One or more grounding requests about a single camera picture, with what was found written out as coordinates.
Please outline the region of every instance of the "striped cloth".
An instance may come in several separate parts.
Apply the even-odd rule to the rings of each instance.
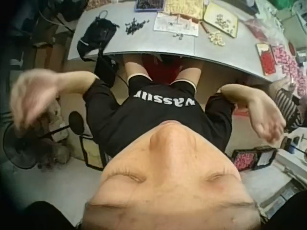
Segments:
[[[285,132],[291,133],[298,127],[301,127],[304,122],[304,117],[301,115],[298,104],[293,101],[294,96],[289,96],[289,92],[283,88],[276,93],[274,101],[280,109],[283,117],[286,120]]]

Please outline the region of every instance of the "hand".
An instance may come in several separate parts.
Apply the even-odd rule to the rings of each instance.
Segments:
[[[34,69],[20,75],[11,93],[11,110],[17,129],[28,128],[56,99],[59,74]]]
[[[254,89],[248,102],[250,122],[258,137],[274,143],[283,134],[286,121],[275,102],[263,91]]]

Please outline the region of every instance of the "closed eye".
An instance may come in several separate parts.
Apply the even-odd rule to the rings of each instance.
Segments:
[[[210,176],[210,178],[208,178],[207,181],[209,181],[209,182],[210,181],[215,181],[215,180],[221,178],[222,176],[225,176],[225,174],[223,174],[223,173],[215,173],[212,176]]]
[[[137,175],[135,175],[131,172],[117,171],[117,172],[114,172],[114,173],[111,173],[110,175],[108,175],[105,181],[107,181],[111,178],[114,178],[115,176],[125,176],[125,177],[128,177],[128,178],[134,180],[137,183],[143,183],[146,180],[145,178],[141,178],[140,176],[137,176]]]

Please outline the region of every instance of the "plastic bag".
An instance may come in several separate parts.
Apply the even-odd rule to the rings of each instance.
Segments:
[[[271,0],[270,2],[279,10],[290,8],[296,0]]]
[[[249,19],[243,23],[261,42],[269,43],[272,46],[283,44],[283,33],[275,24],[274,19],[267,20],[266,23],[261,19]]]

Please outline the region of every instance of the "black pouch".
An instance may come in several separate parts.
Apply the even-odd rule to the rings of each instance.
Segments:
[[[83,61],[94,61],[84,56],[99,48],[102,52],[115,34],[118,25],[113,24],[110,20],[96,17],[95,20],[86,29],[84,36],[78,41],[77,50]]]

